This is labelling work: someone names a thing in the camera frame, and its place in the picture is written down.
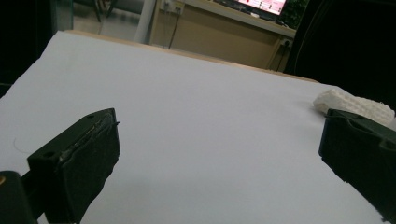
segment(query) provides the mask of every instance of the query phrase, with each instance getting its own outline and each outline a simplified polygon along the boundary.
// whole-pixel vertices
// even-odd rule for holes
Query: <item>white sheet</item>
[[[382,223],[318,155],[329,88],[58,33],[0,99],[0,169],[114,107],[120,160],[82,223]]]

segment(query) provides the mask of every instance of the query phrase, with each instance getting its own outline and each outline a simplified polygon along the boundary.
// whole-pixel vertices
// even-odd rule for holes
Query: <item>computer monitor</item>
[[[235,0],[244,5],[257,8],[261,11],[280,15],[286,0]]]

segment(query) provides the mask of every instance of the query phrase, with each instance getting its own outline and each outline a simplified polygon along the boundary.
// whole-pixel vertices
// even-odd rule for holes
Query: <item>electrical outlet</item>
[[[162,0],[160,9],[181,15],[183,13],[184,1],[182,0]]]
[[[280,45],[286,46],[286,47],[291,47],[293,41],[287,38],[283,38],[280,40]]]

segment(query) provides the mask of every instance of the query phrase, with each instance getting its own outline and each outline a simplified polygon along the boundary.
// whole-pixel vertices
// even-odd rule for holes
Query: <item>black chair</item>
[[[396,1],[311,0],[284,73],[396,109]]]
[[[100,14],[103,13],[101,3],[98,0],[73,0],[74,3],[81,4],[84,6],[92,7],[95,10],[96,18],[100,22]]]
[[[144,0],[112,0],[106,16],[109,17],[114,8],[140,15],[142,14],[144,3]]]

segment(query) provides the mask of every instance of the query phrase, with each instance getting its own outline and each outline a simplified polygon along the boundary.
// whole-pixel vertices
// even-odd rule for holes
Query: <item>crumpled white fabric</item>
[[[395,117],[395,112],[388,105],[337,89],[321,93],[315,99],[314,107],[325,114],[329,108],[359,114],[384,126],[388,126]]]

